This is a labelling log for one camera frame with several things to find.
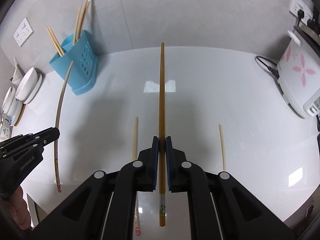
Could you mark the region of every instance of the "finger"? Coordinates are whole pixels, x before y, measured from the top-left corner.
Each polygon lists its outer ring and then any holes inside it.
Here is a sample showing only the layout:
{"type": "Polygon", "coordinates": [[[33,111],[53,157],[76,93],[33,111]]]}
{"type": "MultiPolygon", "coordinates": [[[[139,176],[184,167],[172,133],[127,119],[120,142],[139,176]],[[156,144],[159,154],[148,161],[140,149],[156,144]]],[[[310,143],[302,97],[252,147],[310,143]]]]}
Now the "finger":
{"type": "Polygon", "coordinates": [[[22,225],[20,227],[21,227],[22,230],[26,230],[29,227],[31,227],[31,217],[30,217],[29,212],[27,213],[27,216],[24,219],[24,221],[23,221],[23,223],[22,223],[22,225]]]}
{"type": "Polygon", "coordinates": [[[3,200],[4,206],[6,207],[7,211],[9,212],[9,214],[11,215],[11,217],[13,218],[13,220],[18,224],[18,217],[17,217],[17,213],[14,210],[14,207],[6,200],[3,200]]]}
{"type": "Polygon", "coordinates": [[[27,209],[27,203],[23,200],[21,207],[16,210],[17,218],[18,218],[18,225],[22,225],[24,220],[26,219],[27,214],[29,213],[27,209]]]}
{"type": "Polygon", "coordinates": [[[15,210],[20,209],[23,200],[23,190],[22,187],[19,186],[17,190],[9,197],[9,202],[12,204],[15,210]]]}

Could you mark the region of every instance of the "electrical socket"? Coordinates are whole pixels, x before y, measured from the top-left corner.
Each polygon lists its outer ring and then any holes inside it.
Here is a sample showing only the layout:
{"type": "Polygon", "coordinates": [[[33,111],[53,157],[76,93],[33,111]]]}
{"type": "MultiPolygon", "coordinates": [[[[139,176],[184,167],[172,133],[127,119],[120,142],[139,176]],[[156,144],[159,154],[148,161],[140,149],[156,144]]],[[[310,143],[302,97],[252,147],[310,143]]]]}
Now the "electrical socket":
{"type": "Polygon", "coordinates": [[[305,25],[307,25],[309,19],[313,19],[313,12],[305,5],[304,9],[304,18],[301,20],[305,25]]]}
{"type": "Polygon", "coordinates": [[[295,16],[298,17],[298,11],[305,8],[305,3],[302,0],[291,0],[289,11],[295,16]]]}
{"type": "Polygon", "coordinates": [[[21,47],[22,44],[26,41],[25,38],[23,37],[22,33],[19,30],[16,30],[13,37],[16,40],[19,47],[21,47]]]}
{"type": "Polygon", "coordinates": [[[21,24],[19,25],[20,32],[22,33],[25,40],[33,33],[33,30],[28,22],[27,18],[24,18],[21,24]]]}

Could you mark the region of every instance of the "blue plastic basket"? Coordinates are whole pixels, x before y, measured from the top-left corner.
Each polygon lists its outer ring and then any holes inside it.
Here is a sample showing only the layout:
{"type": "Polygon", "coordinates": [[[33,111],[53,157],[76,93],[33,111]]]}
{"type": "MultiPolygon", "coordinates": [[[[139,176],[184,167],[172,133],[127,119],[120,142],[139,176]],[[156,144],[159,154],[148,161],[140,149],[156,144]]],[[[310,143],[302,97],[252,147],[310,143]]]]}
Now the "blue plastic basket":
{"type": "Polygon", "coordinates": [[[76,44],[72,45],[73,34],[68,36],[61,47],[65,50],[64,56],[57,53],[49,62],[50,66],[65,79],[68,68],[73,60],[73,66],[68,79],[68,85],[76,95],[89,91],[96,82],[98,57],[93,53],[86,31],[82,31],[76,44]]]}

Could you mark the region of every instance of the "white countertop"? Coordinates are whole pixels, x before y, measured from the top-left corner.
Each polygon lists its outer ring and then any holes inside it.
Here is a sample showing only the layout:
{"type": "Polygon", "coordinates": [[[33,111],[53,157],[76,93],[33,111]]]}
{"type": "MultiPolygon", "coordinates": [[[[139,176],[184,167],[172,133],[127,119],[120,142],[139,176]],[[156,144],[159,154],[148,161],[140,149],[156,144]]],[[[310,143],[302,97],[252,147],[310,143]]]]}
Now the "white countertop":
{"type": "MultiPolygon", "coordinates": [[[[293,112],[254,54],[167,47],[165,57],[166,134],[173,147],[217,174],[222,170],[220,123],[227,171],[281,220],[287,219],[320,183],[316,118],[302,119],[293,112]]],[[[22,183],[46,212],[96,170],[117,171],[131,161],[135,116],[138,150],[151,147],[158,134],[159,93],[152,82],[159,83],[159,66],[160,48],[117,52],[100,57],[97,82],[88,93],[75,96],[67,87],[58,149],[62,193],[55,184],[53,144],[22,183]]],[[[54,126],[62,84],[55,72],[46,75],[12,136],[54,126]]],[[[140,239],[190,239],[186,193],[167,193],[164,228],[158,225],[158,191],[138,195],[140,239]]]]}

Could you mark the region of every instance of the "black plug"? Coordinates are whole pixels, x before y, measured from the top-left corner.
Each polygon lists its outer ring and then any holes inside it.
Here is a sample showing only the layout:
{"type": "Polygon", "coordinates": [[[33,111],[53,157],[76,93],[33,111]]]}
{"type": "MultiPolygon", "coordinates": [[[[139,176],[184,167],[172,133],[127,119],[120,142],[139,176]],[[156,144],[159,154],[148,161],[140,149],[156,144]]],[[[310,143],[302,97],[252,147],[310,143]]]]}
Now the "black plug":
{"type": "Polygon", "coordinates": [[[299,26],[299,24],[301,22],[301,19],[303,19],[303,18],[304,18],[304,11],[300,9],[298,11],[298,26],[299,26]]]}

